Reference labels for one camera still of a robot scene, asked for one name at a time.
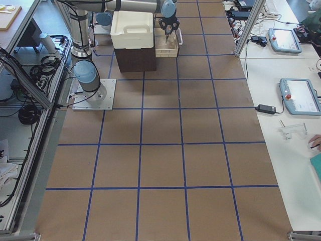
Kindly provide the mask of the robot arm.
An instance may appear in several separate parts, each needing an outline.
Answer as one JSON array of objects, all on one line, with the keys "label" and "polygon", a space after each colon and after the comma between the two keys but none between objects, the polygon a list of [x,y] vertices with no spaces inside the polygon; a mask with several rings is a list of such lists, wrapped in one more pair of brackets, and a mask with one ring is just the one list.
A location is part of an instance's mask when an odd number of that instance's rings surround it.
[{"label": "robot arm", "polygon": [[113,15],[110,12],[95,13],[95,28],[104,33],[110,33]]},{"label": "robot arm", "polygon": [[167,36],[179,26],[175,1],[61,1],[61,3],[69,8],[74,75],[82,87],[86,101],[103,100],[107,95],[106,88],[101,84],[99,72],[92,62],[88,39],[88,12],[161,14],[161,28]]}]

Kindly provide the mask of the person hand on table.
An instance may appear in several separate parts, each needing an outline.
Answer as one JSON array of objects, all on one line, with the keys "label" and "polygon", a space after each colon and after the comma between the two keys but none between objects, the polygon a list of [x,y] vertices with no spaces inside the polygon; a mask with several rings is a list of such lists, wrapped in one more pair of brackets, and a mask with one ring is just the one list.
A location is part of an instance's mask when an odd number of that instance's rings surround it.
[{"label": "person hand on table", "polygon": [[321,149],[321,135],[314,135],[308,142],[310,149],[319,151]]}]

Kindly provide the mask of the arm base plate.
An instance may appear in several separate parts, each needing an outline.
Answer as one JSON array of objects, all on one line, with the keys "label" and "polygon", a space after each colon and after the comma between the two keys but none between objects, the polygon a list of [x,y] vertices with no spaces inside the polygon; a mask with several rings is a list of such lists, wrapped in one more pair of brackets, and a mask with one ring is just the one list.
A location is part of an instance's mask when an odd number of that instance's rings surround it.
[{"label": "arm base plate", "polygon": [[82,87],[78,84],[75,104],[72,105],[74,111],[99,111],[112,110],[114,94],[116,89],[116,79],[101,79],[100,88],[92,96],[92,93],[82,92]]}]

